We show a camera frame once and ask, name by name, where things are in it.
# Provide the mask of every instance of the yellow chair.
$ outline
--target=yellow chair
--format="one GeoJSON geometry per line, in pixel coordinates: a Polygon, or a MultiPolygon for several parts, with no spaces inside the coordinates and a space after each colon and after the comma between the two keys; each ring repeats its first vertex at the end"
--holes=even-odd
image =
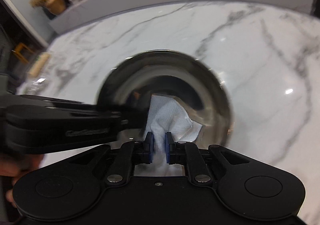
{"type": "Polygon", "coordinates": [[[29,63],[29,61],[26,60],[25,57],[21,54],[21,51],[24,48],[27,49],[31,54],[34,54],[34,52],[28,46],[21,42],[15,47],[14,50],[12,50],[12,52],[22,63],[27,64],[29,63]]]}

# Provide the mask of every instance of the white paper towel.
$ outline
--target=white paper towel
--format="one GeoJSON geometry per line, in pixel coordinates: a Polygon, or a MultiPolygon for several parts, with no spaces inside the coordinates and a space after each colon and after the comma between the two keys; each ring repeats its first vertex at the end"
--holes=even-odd
{"type": "Polygon", "coordinates": [[[169,165],[166,163],[164,135],[171,132],[175,142],[193,142],[202,125],[192,121],[185,109],[173,98],[153,95],[148,113],[146,125],[147,132],[154,135],[154,154],[151,164],[140,164],[135,167],[136,176],[180,176],[184,175],[181,165],[169,165]]]}

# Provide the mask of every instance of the metal screw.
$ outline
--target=metal screw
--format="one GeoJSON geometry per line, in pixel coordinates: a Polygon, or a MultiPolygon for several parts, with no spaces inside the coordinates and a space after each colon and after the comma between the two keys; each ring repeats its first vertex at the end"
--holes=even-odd
{"type": "Polygon", "coordinates": [[[206,174],[198,174],[195,177],[195,180],[197,182],[209,182],[211,180],[210,176],[206,175],[206,174]]]}
{"type": "Polygon", "coordinates": [[[122,181],[122,176],[119,174],[111,174],[107,177],[109,182],[120,182],[122,181]]]}

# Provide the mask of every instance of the metal bowl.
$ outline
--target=metal bowl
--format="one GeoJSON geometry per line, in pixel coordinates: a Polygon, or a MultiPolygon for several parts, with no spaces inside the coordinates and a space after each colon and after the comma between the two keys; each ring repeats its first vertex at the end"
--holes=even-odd
{"type": "Polygon", "coordinates": [[[232,118],[222,85],[197,59],[179,52],[153,50],[126,59],[107,77],[97,105],[147,110],[152,94],[174,97],[203,125],[195,140],[199,148],[227,143],[232,118]]]}

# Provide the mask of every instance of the marble countertop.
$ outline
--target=marble countertop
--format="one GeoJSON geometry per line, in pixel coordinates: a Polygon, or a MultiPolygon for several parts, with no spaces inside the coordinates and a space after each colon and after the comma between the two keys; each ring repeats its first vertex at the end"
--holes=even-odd
{"type": "MultiPolygon", "coordinates": [[[[53,41],[41,96],[95,103],[125,58],[176,50],[200,59],[226,87],[234,112],[228,148],[304,183],[299,217],[320,224],[320,22],[266,5],[195,2],[108,17],[53,41]]],[[[68,154],[54,153],[46,163],[68,154]]]]}

